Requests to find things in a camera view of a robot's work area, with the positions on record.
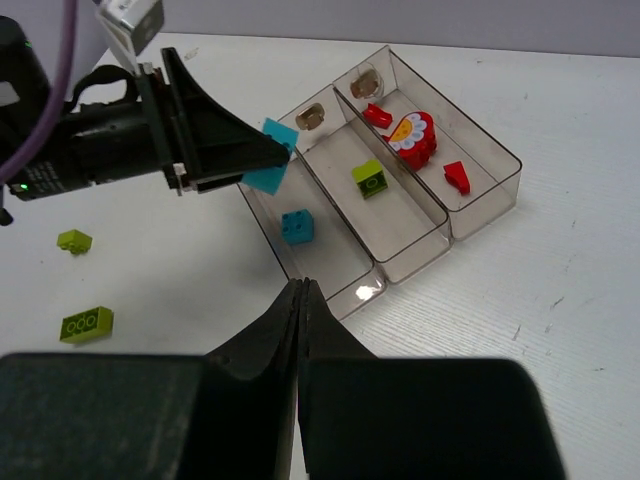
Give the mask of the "red rounded lego brick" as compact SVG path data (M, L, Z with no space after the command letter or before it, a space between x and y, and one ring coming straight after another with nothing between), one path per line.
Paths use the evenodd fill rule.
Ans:
M424 111L404 115L383 139L414 172L422 169L437 149L434 120Z

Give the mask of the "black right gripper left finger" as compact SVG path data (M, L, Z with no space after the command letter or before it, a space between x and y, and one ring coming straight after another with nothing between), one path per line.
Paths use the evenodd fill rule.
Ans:
M205 355L5 356L2 477L288 478L303 290Z

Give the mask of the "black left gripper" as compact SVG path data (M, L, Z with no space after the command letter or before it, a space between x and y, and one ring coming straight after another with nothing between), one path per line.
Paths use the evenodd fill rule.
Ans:
M237 184L260 167L268 138L216 102L175 48L162 49L161 57L168 85L150 63L139 76L101 65L80 80L47 142L9 180L9 193L36 200L161 171L175 156L171 125L198 194ZM88 88L119 81L126 84L122 98L80 102Z

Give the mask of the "lime green lego brick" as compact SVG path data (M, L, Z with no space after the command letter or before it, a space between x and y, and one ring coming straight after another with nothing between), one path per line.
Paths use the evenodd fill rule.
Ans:
M74 256L87 253L92 246L93 238L79 230L73 229L60 233L56 245Z

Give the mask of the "lime green square lego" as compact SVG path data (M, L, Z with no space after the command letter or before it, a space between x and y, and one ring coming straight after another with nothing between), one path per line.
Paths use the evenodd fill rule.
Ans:
M368 199L388 188L381 163L372 158L351 170L352 178L361 196Z

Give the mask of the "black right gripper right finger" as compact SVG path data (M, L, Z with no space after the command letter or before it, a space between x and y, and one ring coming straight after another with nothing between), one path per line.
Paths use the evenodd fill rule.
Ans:
M515 361L379 358L302 287L298 419L312 479L562 479L538 389Z

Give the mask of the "lime green long lego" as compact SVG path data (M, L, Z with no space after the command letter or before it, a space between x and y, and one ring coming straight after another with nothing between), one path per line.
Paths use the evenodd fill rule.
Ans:
M78 345L109 336L113 331L113 321L114 312L103 306L65 317L59 341Z

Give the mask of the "small red lego piece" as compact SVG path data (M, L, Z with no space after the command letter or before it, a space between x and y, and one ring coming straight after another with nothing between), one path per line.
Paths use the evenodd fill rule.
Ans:
M462 161L446 164L443 167L445 180L461 195L468 195L471 184Z

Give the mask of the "small light blue lego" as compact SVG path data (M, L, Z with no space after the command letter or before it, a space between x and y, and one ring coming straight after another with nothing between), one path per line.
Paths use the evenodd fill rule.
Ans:
M281 235L289 245L311 242L314 239L314 218L307 209L281 215Z

